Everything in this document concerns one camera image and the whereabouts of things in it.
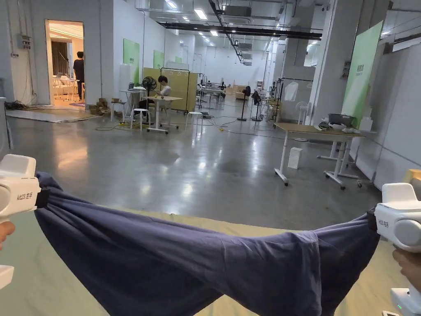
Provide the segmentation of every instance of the white pillar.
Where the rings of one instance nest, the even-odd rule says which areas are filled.
[[[344,63],[351,60],[356,35],[384,20],[388,4],[386,0],[329,1],[310,95],[313,114],[307,123],[318,124],[329,113],[341,113],[347,83],[341,75]]]

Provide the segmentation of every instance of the white shirt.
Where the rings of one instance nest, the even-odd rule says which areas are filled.
[[[161,90],[162,96],[170,96],[171,94],[171,87],[170,86],[164,86]]]

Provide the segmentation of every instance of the table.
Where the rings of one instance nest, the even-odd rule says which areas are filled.
[[[131,91],[131,90],[127,90],[127,89],[126,90],[120,90],[120,92],[124,92],[126,94],[127,103],[129,103],[129,100],[130,100],[130,103],[129,103],[129,105],[131,105],[130,116],[127,116],[126,115],[127,114],[127,109],[124,111],[124,113],[122,113],[123,116],[126,117],[126,118],[131,117],[131,113],[132,113],[133,108],[135,106],[135,102],[134,102],[134,99],[133,99],[133,94],[139,94],[140,95],[141,93],[144,93],[144,92],[147,91],[144,87],[134,87],[133,89],[138,89],[139,91]]]
[[[175,96],[164,96],[164,97],[162,97],[162,96],[157,96],[157,97],[147,96],[146,99],[153,100],[155,102],[155,127],[150,127],[150,128],[147,129],[147,131],[150,131],[150,130],[164,131],[165,134],[168,134],[167,129],[159,129],[158,128],[158,124],[160,125],[160,127],[163,124],[163,123],[161,123],[161,124],[159,123],[159,108],[160,108],[162,103],[172,102],[172,101],[175,101],[175,100],[182,100],[182,98],[177,98]],[[165,125],[175,126],[177,129],[179,128],[178,125],[171,124],[171,116],[170,115],[168,115],[168,123],[165,123]]]
[[[338,176],[349,176],[344,174],[346,168],[346,162],[349,159],[349,151],[351,150],[351,139],[353,137],[365,137],[362,134],[349,133],[346,134],[342,131],[319,131],[312,125],[298,125],[291,123],[275,123],[275,126],[283,129],[285,131],[285,140],[282,150],[281,157],[281,166],[279,169],[275,169],[275,172],[278,176],[281,177],[285,186],[288,186],[288,178],[284,175],[284,164],[285,164],[285,154],[287,150],[288,138],[305,138],[305,139],[314,139],[314,140],[325,140],[332,142],[341,142],[341,148],[339,150],[338,159],[336,160],[335,170],[324,171],[326,178],[331,178],[341,186],[341,190],[345,189],[345,184],[339,179]]]

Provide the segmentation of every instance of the wooden tabletop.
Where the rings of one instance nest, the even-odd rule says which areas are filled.
[[[315,134],[329,134],[329,135],[341,135],[348,137],[365,137],[362,134],[356,133],[344,133],[343,131],[336,131],[329,129],[328,131],[319,131],[313,125],[298,125],[292,123],[275,123],[276,127],[283,129],[284,131],[300,132],[300,133],[315,133]]]
[[[157,101],[175,101],[175,100],[181,100],[183,98],[177,98],[176,96],[165,96],[162,98],[161,96],[154,97],[154,96],[147,96],[146,97],[149,100],[157,100]]]

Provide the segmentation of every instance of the green banner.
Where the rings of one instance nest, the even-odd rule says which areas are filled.
[[[140,45],[126,38],[123,39],[123,63],[134,67],[134,75],[131,80],[137,85],[139,82],[139,58]]]
[[[160,69],[164,67],[164,53],[154,50],[154,68]]]
[[[357,36],[352,54],[351,68],[346,84],[342,114],[356,117],[353,126],[360,126],[365,107],[371,70],[376,56],[383,21]]]

